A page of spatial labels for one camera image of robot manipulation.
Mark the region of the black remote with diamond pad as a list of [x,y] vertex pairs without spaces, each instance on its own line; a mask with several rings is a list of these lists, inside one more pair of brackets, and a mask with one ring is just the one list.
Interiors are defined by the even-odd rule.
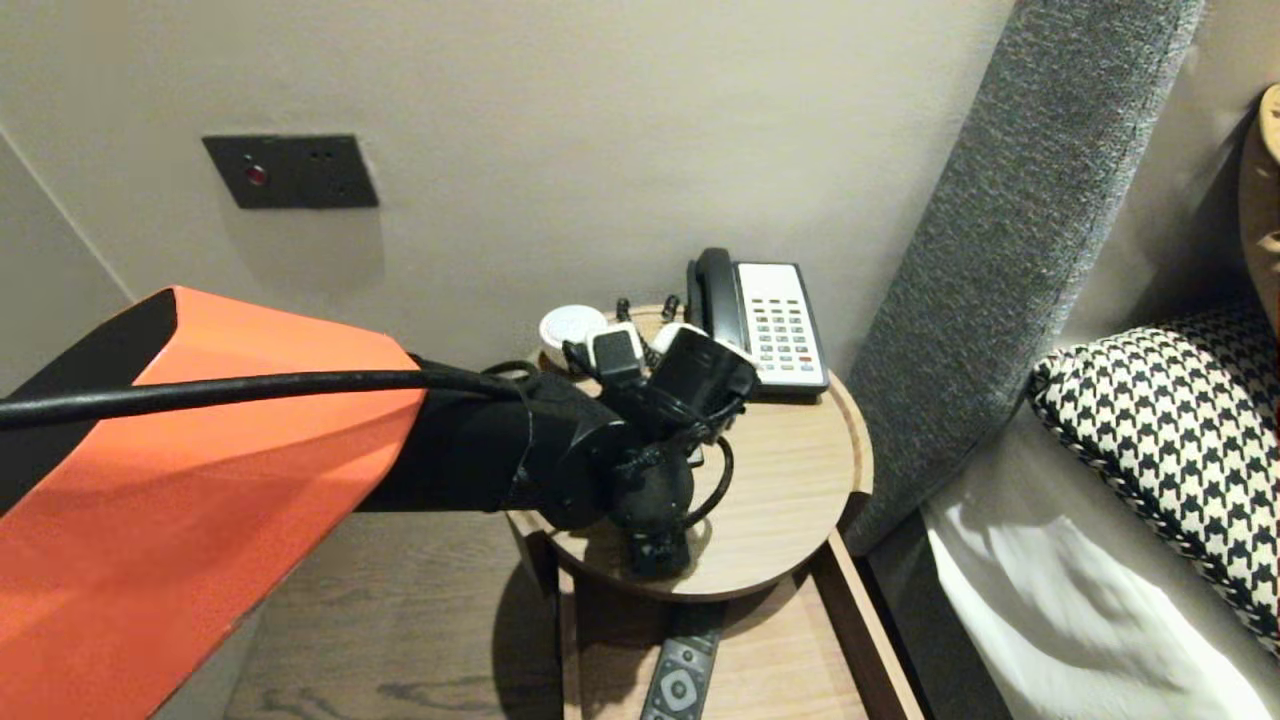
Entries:
[[677,603],[669,611],[639,720],[701,720],[728,603]]

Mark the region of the wooden curved-front drawer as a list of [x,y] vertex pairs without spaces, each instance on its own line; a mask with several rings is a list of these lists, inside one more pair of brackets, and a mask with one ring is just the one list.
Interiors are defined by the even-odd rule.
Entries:
[[[556,578],[563,720],[644,710],[676,603]],[[778,585],[728,603],[700,720],[925,720],[838,533]]]

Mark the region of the round wooden side table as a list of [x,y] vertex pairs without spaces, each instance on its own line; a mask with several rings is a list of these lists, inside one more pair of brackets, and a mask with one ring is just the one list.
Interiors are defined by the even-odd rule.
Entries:
[[687,533],[691,562],[684,574],[627,575],[621,534],[607,521],[557,530],[535,512],[507,512],[525,568],[545,591],[564,569],[653,600],[736,600],[797,570],[827,542],[849,502],[873,491],[867,425],[836,377],[809,404],[750,404],[727,439],[735,457],[731,487]]

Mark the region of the white round bowl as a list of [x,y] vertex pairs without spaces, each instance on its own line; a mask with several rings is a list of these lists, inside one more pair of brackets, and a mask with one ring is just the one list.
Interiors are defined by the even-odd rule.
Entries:
[[552,309],[539,322],[538,333],[543,350],[559,352],[564,342],[582,345],[596,332],[607,329],[609,320],[598,309],[571,304]]

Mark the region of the black and white desk telephone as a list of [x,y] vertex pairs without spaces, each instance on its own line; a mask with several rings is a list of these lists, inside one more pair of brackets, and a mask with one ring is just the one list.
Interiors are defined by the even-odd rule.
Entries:
[[756,396],[809,402],[829,373],[801,270],[795,263],[735,260],[745,348],[756,360]]

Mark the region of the black telephone handset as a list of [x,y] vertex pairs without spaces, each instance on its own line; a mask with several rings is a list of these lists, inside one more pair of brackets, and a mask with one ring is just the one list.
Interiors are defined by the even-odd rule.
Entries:
[[733,261],[726,249],[704,249],[687,264],[687,311],[690,324],[714,340],[745,348],[742,304]]

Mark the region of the dark grey bed base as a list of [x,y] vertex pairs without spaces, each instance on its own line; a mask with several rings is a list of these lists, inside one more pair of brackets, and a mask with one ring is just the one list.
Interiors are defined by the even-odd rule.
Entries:
[[1012,720],[941,585],[922,514],[906,516],[863,561],[925,720]]

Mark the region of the white bedding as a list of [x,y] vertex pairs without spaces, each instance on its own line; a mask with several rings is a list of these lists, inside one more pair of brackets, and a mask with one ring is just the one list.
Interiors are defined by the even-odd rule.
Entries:
[[1029,407],[922,515],[1015,720],[1280,720],[1280,662]]

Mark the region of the grey fabric headboard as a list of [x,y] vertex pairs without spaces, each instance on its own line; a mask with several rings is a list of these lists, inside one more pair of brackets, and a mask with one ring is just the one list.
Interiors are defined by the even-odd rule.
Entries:
[[1207,0],[1015,0],[846,384],[869,553],[1009,423],[1149,146]]

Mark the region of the black white houndstooth pillow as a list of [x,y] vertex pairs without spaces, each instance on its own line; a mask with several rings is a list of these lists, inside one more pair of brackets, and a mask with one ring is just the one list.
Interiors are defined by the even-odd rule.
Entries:
[[1052,351],[1027,402],[1280,665],[1280,373],[1253,302]]

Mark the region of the beige upholstered headboard panel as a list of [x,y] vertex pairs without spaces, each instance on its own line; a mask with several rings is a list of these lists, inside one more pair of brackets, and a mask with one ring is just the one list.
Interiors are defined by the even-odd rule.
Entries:
[[1277,82],[1280,0],[1207,0],[1059,347],[1254,296],[1238,173],[1257,102]]

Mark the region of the tan brown cushion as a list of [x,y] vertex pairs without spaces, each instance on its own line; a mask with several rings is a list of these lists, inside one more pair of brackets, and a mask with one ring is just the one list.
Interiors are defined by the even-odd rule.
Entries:
[[1262,94],[1243,140],[1236,210],[1248,275],[1280,340],[1280,82]]

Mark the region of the dark wall switch panel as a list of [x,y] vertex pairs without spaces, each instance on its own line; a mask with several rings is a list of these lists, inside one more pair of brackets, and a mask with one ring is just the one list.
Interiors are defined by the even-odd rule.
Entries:
[[241,209],[380,206],[356,135],[210,135],[201,142]]

